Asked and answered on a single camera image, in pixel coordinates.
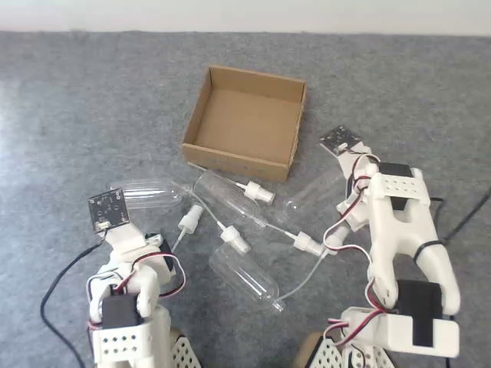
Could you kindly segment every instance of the open cardboard box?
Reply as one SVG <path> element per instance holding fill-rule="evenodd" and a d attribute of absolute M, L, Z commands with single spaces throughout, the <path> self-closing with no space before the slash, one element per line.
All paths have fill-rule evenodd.
<path fill-rule="evenodd" d="M 297 148 L 305 82 L 212 66 L 182 144 L 187 161 L 285 181 Z"/>

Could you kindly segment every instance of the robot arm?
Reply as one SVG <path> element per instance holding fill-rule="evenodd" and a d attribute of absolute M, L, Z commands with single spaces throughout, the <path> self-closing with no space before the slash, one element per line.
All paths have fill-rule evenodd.
<path fill-rule="evenodd" d="M 328 133 L 321 143 L 336 156 L 348 183 L 354 184 L 338 211 L 343 213 L 361 197 L 346 222 L 353 231 L 369 225 L 368 277 L 374 280 L 373 290 L 382 306 L 398 312 L 377 315 L 354 341 L 394 351 L 455 357 L 459 328 L 444 320 L 443 314 L 454 315 L 459 310 L 460 292 L 447 250 L 437 237 L 421 171 L 371 162 L 372 157 L 378 158 L 344 127 Z M 393 262 L 397 254 L 411 256 L 428 282 L 396 280 Z M 342 315 L 342 320 L 349 321 L 346 334 L 372 311 L 346 310 Z"/>

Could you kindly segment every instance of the white 3d-printed part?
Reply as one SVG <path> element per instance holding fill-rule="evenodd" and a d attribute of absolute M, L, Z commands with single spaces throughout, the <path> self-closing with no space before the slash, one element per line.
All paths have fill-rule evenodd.
<path fill-rule="evenodd" d="M 95 330 L 92 336 L 96 364 L 138 360 L 152 355 L 150 322 L 133 327 Z"/>
<path fill-rule="evenodd" d="M 323 340 L 308 368 L 342 368 L 342 355 L 337 347 L 329 345 L 330 340 Z"/>
<path fill-rule="evenodd" d="M 171 354 L 175 368 L 201 368 L 191 343 L 186 337 L 177 339 Z"/>

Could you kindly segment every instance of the box flap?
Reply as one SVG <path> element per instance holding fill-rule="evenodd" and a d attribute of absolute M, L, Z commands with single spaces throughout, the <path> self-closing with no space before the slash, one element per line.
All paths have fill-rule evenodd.
<path fill-rule="evenodd" d="M 302 93 L 302 104 L 301 104 L 301 109 L 298 112 L 298 117 L 297 117 L 297 129 L 295 131 L 295 136 L 293 138 L 293 146 L 292 146 L 292 151 L 290 152 L 290 160 L 288 161 L 288 167 L 291 167 L 293 164 L 293 159 L 295 158 L 295 153 L 297 152 L 297 145 L 298 145 L 298 132 L 300 130 L 300 122 L 302 120 L 302 115 L 304 113 L 304 106 L 305 106 L 305 94 L 306 94 L 306 89 L 307 87 L 304 85 L 304 90 Z"/>
<path fill-rule="evenodd" d="M 196 135 L 198 134 L 199 127 L 201 125 L 201 119 L 203 118 L 203 114 L 205 113 L 206 105 L 208 104 L 208 99 L 211 92 L 212 78 L 211 73 L 208 70 L 208 73 L 206 73 L 205 80 L 203 82 L 203 86 L 201 87 L 201 91 L 199 92 L 193 115 L 191 116 L 191 120 L 189 121 L 186 134 L 184 135 L 183 142 L 194 143 L 194 141 L 196 140 Z"/>
<path fill-rule="evenodd" d="M 305 82 L 279 75 L 243 71 L 233 67 L 210 67 L 213 88 L 271 97 L 299 103 Z"/>

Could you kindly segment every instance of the wire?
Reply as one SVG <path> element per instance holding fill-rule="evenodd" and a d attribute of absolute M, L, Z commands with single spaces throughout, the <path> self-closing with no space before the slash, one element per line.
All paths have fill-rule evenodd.
<path fill-rule="evenodd" d="M 183 240 L 183 238 L 184 238 L 184 235 L 185 235 L 185 234 L 186 234 L 186 229 L 185 229 L 185 228 L 183 228 L 183 229 L 181 230 L 181 233 L 180 233 L 180 234 L 179 234 L 179 236 L 177 237 L 177 240 L 176 240 L 176 242 L 174 243 L 174 245 L 173 245 L 172 249 L 170 250 L 172 253 L 174 253 L 174 251 L 175 251 L 175 250 L 176 250 L 176 248 L 177 248 L 177 245 L 179 245 L 179 243 L 181 242 L 181 240 Z"/>
<path fill-rule="evenodd" d="M 358 196 L 354 199 L 353 203 L 351 203 L 350 206 L 346 209 L 346 211 L 344 211 L 344 213 L 341 215 L 339 220 L 337 220 L 330 228 L 328 228 L 324 232 L 324 236 L 322 237 L 322 242 L 326 247 L 328 246 L 327 244 L 328 234 L 332 232 L 335 228 L 337 228 L 341 223 L 343 223 L 343 221 L 349 216 L 351 211 L 353 211 L 356 205 L 360 202 L 363 191 L 364 188 L 360 191 L 360 194 L 358 194 Z"/>
<path fill-rule="evenodd" d="M 116 270 L 117 270 L 117 268 L 113 268 L 111 270 L 106 270 L 106 271 L 103 271 L 99 274 L 95 274 L 95 275 L 89 277 L 89 279 L 87 280 L 87 283 L 85 283 L 85 293 L 87 294 L 87 299 L 89 300 L 89 303 L 92 300 L 91 285 L 92 285 L 93 280 L 95 280 L 95 279 L 107 280 L 109 278 L 112 278 L 114 275 L 116 277 L 118 277 L 120 280 L 123 280 L 123 277 L 119 273 L 117 273 Z"/>
<path fill-rule="evenodd" d="M 284 299 L 286 299 L 287 297 L 290 297 L 292 296 L 294 293 L 296 293 L 297 291 L 299 291 L 300 289 L 303 288 L 303 286 L 305 284 L 307 284 L 307 282 L 310 280 L 310 278 L 312 277 L 312 275 L 315 273 L 315 271 L 317 270 L 317 268 L 319 267 L 319 265 L 321 264 L 321 262 L 324 260 L 325 257 L 323 257 L 323 255 L 321 255 L 319 257 L 319 259 L 317 260 L 317 262 L 315 262 L 314 264 L 314 267 L 311 269 L 311 271 L 308 273 L 307 277 L 293 290 L 289 291 L 288 293 L 282 295 L 281 297 L 277 297 L 274 302 L 275 303 L 278 303 L 279 301 L 282 301 Z"/>
<path fill-rule="evenodd" d="M 344 339 L 335 343 L 334 346 L 340 347 L 340 346 L 343 346 L 343 345 L 349 343 L 350 341 L 352 341 L 376 316 L 378 316 L 379 314 L 383 314 L 383 313 L 385 313 L 385 312 L 383 310 L 380 310 L 380 309 L 376 309 L 376 310 L 373 310 L 372 312 L 370 312 L 365 317 L 365 319 L 362 320 L 361 323 L 358 324 L 358 326 L 353 331 L 351 331 L 351 333 L 347 337 L 345 337 Z M 347 326 L 340 326 L 340 327 L 336 327 L 336 328 L 344 328 L 344 327 L 349 326 L 348 322 L 345 322 L 345 324 L 347 324 Z"/>
<path fill-rule="evenodd" d="M 361 351 L 361 349 L 360 349 L 360 348 L 356 347 L 354 344 L 351 344 L 351 347 L 352 347 L 353 349 L 358 350 L 358 352 L 361 354 L 361 356 L 363 357 L 363 365 L 361 366 L 361 368 L 365 368 L 365 365 L 367 364 L 367 361 L 366 361 L 366 359 L 365 359 L 365 354 L 363 353 L 363 351 Z"/>
<path fill-rule="evenodd" d="M 192 189 L 189 191 L 190 195 L 192 195 L 196 200 L 203 206 L 203 208 L 212 216 L 213 220 L 215 220 L 216 224 L 222 229 L 225 230 L 225 226 L 221 223 L 218 218 L 215 216 L 210 207 L 203 201 Z"/>
<path fill-rule="evenodd" d="M 85 249 L 83 252 L 81 252 L 77 257 L 71 261 L 67 267 L 65 267 L 61 272 L 58 274 L 56 278 L 54 278 L 53 282 L 51 283 L 51 286 L 49 287 L 48 291 L 46 291 L 46 294 L 41 300 L 41 305 L 39 307 L 39 313 L 41 315 L 41 319 L 43 320 L 44 324 L 46 325 L 47 328 L 51 330 L 53 334 L 58 336 L 58 338 L 64 343 L 64 345 L 73 353 L 75 359 L 78 362 L 78 366 L 80 368 L 85 368 L 84 361 L 82 360 L 80 354 L 77 352 L 73 344 L 50 322 L 50 320 L 46 317 L 46 303 L 48 302 L 51 294 L 53 294 L 54 289 L 57 287 L 58 283 L 60 280 L 63 278 L 63 276 L 72 268 L 77 262 L 79 262 L 83 257 L 86 255 L 89 255 L 91 252 L 93 252 L 95 249 L 99 248 L 102 243 L 106 240 L 106 235 L 107 235 L 107 229 L 100 239 L 100 241 L 92 245 L 91 247 Z"/>
<path fill-rule="evenodd" d="M 381 161 L 381 159 L 379 159 L 378 156 L 375 156 L 371 153 L 363 153 L 362 155 L 358 156 L 357 159 L 353 162 L 353 167 L 351 168 L 351 173 L 353 174 L 353 177 L 354 177 L 354 171 L 356 170 L 358 163 L 360 163 L 361 159 L 363 159 L 364 157 L 367 157 L 368 159 L 374 159 L 378 163 Z"/>
<path fill-rule="evenodd" d="M 484 193 L 484 196 L 479 200 L 476 205 L 470 210 L 470 212 L 464 216 L 462 220 L 457 224 L 455 228 L 453 228 L 452 231 L 448 233 L 447 236 L 442 238 L 443 244 L 448 245 L 450 241 L 462 230 L 462 228 L 467 225 L 467 222 L 470 221 L 470 219 L 478 212 L 489 200 L 489 197 L 491 197 L 491 186 L 488 188 L 488 190 Z"/>
<path fill-rule="evenodd" d="M 169 258 L 172 258 L 174 261 L 176 261 L 177 266 L 179 267 L 179 269 L 181 271 L 181 274 L 183 274 L 183 282 L 178 287 L 176 287 L 175 289 L 173 289 L 171 291 L 167 291 L 165 293 L 159 294 L 159 297 L 171 297 L 171 296 L 179 293 L 182 289 L 184 289 L 184 287 L 186 286 L 186 272 L 184 272 L 184 268 L 181 265 L 181 262 L 179 261 L 178 257 L 176 257 L 175 255 L 170 254 L 170 253 L 165 253 L 163 251 L 155 251 L 153 253 L 147 253 L 145 255 L 141 255 L 140 257 L 135 259 L 133 261 L 133 263 L 131 264 L 130 274 L 124 280 L 121 281 L 121 283 L 114 289 L 114 292 L 120 292 L 121 289 L 124 288 L 128 284 L 130 279 L 135 275 L 135 273 L 137 271 L 137 269 L 135 268 L 135 265 L 138 262 L 143 261 L 144 259 L 152 258 L 152 257 L 169 257 Z"/>
<path fill-rule="evenodd" d="M 445 207 L 445 198 L 440 197 L 430 197 L 431 202 L 439 202 L 437 209 L 435 210 L 435 214 L 433 215 L 433 223 L 435 224 L 435 230 L 437 230 L 437 234 L 439 233 L 438 228 L 440 224 L 440 214 L 442 212 L 443 207 Z"/>
<path fill-rule="evenodd" d="M 324 340 L 326 340 L 328 338 L 328 334 L 333 331 L 333 330 L 337 330 L 339 328 L 343 328 L 343 327 L 348 327 L 350 324 L 348 322 L 338 322 L 336 324 L 332 324 L 331 326 L 328 326 L 325 330 L 324 330 L 324 333 L 322 334 L 322 337 L 324 338 Z"/>

